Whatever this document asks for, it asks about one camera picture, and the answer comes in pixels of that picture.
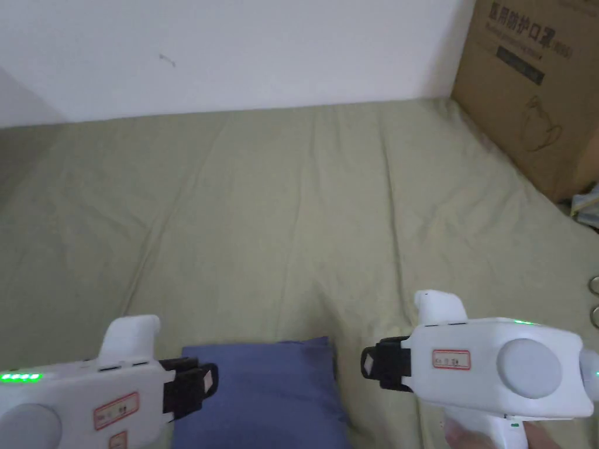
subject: controller grip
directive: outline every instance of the controller grip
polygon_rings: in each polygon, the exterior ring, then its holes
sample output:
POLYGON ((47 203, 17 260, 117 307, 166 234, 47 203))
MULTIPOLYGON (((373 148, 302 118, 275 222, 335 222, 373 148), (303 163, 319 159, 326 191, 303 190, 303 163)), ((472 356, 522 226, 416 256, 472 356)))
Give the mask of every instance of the controller grip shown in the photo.
POLYGON ((445 416, 446 419, 457 421, 470 432, 484 433, 491 438, 497 449, 528 449, 522 421, 511 421, 460 407, 446 407, 445 416))

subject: black label on box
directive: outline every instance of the black label on box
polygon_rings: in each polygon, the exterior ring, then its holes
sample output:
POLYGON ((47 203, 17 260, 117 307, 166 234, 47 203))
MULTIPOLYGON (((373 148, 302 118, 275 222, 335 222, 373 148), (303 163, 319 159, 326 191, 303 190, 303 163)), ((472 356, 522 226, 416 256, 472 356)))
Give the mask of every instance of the black label on box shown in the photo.
POLYGON ((499 45, 495 55, 503 62, 508 64, 508 66, 515 69, 518 73, 524 75, 536 85, 540 86, 542 84, 543 79, 545 78, 545 73, 533 67, 528 62, 512 53, 510 50, 499 45))

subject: controller battery indicator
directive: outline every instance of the controller battery indicator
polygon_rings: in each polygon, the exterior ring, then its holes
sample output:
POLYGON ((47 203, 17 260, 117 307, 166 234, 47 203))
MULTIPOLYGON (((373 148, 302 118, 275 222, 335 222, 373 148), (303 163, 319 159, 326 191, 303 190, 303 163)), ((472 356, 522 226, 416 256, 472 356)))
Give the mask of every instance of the controller battery indicator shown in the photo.
POLYGON ((38 372, 7 372, 0 376, 0 383, 4 384, 35 384, 42 380, 43 374, 38 372))

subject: white sticker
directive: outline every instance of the white sticker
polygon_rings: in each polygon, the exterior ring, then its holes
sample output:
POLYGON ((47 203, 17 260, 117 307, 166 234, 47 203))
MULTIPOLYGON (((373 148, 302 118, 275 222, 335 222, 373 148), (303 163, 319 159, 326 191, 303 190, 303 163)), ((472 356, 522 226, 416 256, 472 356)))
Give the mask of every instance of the white sticker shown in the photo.
POLYGON ((370 376, 370 372, 373 369, 374 359, 370 356, 370 354, 366 355, 366 360, 364 361, 364 369, 366 370, 366 374, 370 376))
POLYGON ((127 449, 127 431, 111 436, 108 440, 108 449, 127 449))
POLYGON ((140 396, 136 393, 115 399, 93 411, 93 426, 102 430, 121 419, 127 418, 140 409, 140 396))
POLYGON ((471 368, 470 351, 461 349, 435 349, 432 352, 432 365, 439 369, 468 371, 471 368))
POLYGON ((208 371, 208 374, 204 376, 204 392, 208 393, 208 390, 212 388, 212 371, 208 371))

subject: bed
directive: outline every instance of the bed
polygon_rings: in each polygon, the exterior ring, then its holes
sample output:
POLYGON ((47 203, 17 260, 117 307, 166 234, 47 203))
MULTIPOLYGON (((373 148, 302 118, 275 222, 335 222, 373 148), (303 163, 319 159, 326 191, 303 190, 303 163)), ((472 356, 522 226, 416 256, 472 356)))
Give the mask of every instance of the bed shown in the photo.
MULTIPOLYGON (((95 357, 125 314, 161 318, 160 358, 328 335, 354 446, 440 448, 439 410, 359 370, 410 333, 415 291, 599 351, 599 236, 451 100, 4 129, 0 162, 0 369, 95 357)), ((595 419, 547 428, 598 447, 595 419)))

